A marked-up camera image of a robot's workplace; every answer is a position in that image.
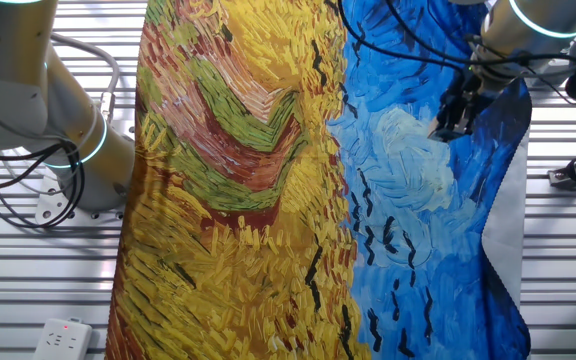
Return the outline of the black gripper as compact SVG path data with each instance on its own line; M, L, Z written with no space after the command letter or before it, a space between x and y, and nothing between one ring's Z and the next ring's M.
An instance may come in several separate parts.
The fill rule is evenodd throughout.
M482 80L474 73L458 75L440 99L439 113L430 123L430 139L450 142L471 134Z

